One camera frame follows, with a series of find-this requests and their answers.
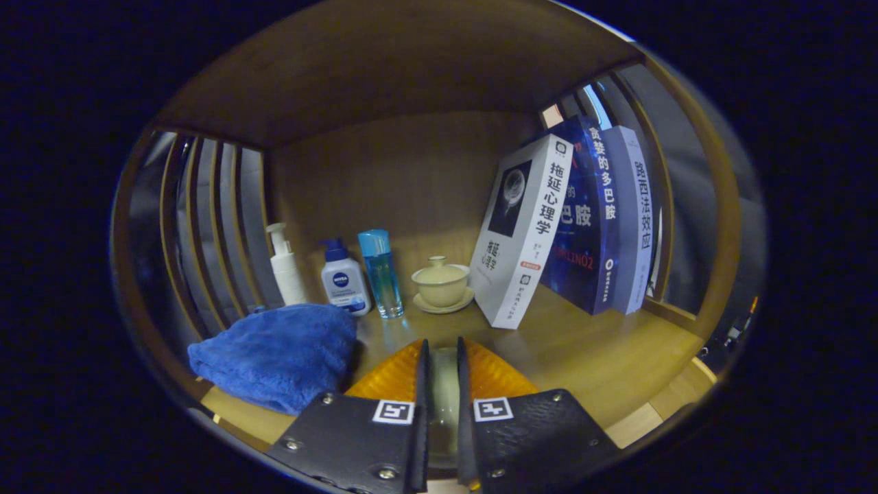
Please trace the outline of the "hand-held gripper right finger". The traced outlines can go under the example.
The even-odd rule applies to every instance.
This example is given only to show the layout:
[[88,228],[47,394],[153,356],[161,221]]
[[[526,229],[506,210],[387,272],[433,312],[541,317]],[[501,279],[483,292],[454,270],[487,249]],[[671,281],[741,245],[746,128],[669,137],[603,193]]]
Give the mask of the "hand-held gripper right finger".
[[458,338],[457,476],[480,493],[558,493],[621,457],[564,388],[538,391],[476,342]]

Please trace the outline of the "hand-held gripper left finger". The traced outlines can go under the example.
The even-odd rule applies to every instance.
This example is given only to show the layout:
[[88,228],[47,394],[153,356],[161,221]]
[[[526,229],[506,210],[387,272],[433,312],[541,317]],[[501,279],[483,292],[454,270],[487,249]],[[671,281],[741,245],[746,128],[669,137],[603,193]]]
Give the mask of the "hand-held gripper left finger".
[[347,394],[318,394],[268,456],[343,491],[426,492],[429,358],[429,342],[415,340]]

